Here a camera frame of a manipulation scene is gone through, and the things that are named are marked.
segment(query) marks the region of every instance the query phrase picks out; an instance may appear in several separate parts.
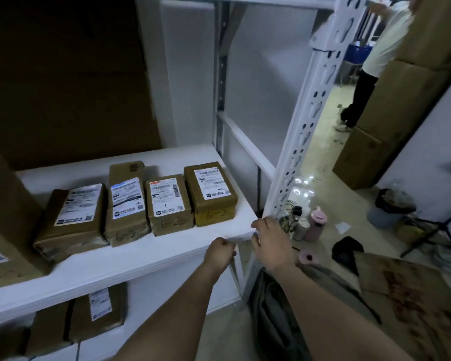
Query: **pink bottle cap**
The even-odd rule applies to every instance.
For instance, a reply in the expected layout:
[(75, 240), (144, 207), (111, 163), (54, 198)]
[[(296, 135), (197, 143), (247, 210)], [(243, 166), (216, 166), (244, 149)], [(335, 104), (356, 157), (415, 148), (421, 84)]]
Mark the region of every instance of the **pink bottle cap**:
[(327, 215), (321, 210), (320, 206), (312, 211), (311, 218), (316, 224), (324, 225), (327, 223)]

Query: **shoe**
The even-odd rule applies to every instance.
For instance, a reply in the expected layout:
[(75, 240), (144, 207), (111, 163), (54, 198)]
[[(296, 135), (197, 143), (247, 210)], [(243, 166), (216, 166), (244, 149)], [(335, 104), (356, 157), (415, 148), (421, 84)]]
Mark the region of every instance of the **shoe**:
[(334, 127), (334, 129), (336, 129), (338, 132), (341, 132), (341, 133), (347, 133), (347, 132), (350, 132), (352, 130), (346, 124), (344, 124), (344, 125), (337, 125), (337, 126)]

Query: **white wall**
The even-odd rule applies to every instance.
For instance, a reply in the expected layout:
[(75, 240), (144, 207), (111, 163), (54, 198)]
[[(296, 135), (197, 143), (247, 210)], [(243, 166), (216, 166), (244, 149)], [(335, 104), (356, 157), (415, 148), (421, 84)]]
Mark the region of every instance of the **white wall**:
[(136, 0), (162, 146), (212, 143), (212, 3)]
[(403, 179), (421, 218), (451, 216), (451, 86), (378, 183)]

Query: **pink water bottle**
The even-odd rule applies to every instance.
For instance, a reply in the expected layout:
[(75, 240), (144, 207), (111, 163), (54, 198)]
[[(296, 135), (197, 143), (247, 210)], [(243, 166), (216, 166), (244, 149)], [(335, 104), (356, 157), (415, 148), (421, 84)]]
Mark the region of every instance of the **pink water bottle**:
[(304, 240), (307, 242), (317, 242), (321, 236), (322, 230), (327, 223), (327, 215), (318, 206), (314, 209), (310, 215), (307, 217), (311, 227), (304, 235)]

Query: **trash bin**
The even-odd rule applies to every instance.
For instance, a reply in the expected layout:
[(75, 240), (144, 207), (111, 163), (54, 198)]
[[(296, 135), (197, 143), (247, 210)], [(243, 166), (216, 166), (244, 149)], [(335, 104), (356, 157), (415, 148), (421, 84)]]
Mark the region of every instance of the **trash bin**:
[(378, 193), (375, 205), (367, 212), (367, 220), (376, 228), (394, 227), (404, 215), (416, 210), (413, 199), (404, 191), (382, 189)]

